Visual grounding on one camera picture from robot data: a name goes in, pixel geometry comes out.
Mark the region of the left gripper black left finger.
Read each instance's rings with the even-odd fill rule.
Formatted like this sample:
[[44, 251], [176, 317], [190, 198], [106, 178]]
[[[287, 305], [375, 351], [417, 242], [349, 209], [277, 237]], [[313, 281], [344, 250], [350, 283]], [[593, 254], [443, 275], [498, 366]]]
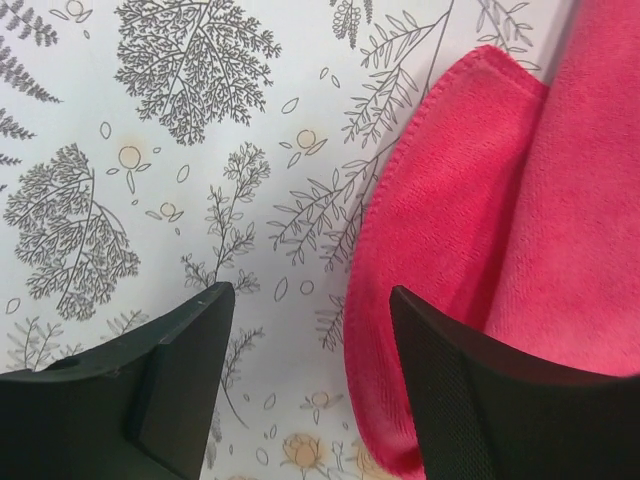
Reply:
[[220, 282], [44, 370], [3, 374], [2, 477], [198, 478], [234, 306]]

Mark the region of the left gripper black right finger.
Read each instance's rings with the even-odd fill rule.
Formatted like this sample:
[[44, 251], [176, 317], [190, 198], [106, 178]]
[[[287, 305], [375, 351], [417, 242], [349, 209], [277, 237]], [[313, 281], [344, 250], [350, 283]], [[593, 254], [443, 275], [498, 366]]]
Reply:
[[430, 479], [635, 479], [639, 379], [521, 352], [396, 287], [395, 342]]

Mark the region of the red microfiber towel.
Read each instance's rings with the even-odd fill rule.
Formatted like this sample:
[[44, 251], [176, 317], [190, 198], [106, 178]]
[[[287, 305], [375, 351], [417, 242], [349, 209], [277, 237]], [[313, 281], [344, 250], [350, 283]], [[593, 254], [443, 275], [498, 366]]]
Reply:
[[532, 356], [639, 379], [639, 5], [581, 1], [544, 85], [474, 49], [414, 114], [359, 234], [344, 363], [362, 441], [424, 470], [390, 309], [403, 287]]

